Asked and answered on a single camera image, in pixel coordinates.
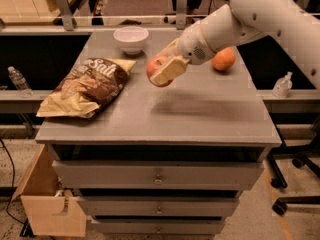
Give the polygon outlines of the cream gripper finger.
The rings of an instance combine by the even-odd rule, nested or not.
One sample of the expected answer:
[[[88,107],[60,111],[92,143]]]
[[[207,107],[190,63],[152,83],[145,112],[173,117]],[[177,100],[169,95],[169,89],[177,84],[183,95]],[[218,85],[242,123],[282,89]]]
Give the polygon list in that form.
[[[171,43],[169,43],[165,48],[163,48],[158,56],[166,56],[166,57],[175,57],[179,55],[178,52],[178,41],[179,39],[174,39]]]
[[[156,86],[167,86],[175,78],[182,75],[187,68],[189,60],[182,56],[167,57],[163,65],[154,73],[150,82]]]

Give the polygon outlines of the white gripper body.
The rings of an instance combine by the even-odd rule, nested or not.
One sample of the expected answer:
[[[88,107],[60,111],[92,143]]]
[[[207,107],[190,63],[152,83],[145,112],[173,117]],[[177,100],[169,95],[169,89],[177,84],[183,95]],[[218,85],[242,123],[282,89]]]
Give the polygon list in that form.
[[[215,55],[205,40],[201,24],[193,24],[183,31],[178,38],[177,52],[192,65],[201,65]]]

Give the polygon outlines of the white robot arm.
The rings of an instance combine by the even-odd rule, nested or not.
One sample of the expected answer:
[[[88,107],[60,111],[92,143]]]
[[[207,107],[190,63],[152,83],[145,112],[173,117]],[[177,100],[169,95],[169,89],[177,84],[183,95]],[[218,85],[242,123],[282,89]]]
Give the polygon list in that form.
[[[166,62],[151,76],[161,86],[220,50],[272,37],[314,87],[320,89],[320,21],[293,0],[230,0],[186,28],[161,53]]]

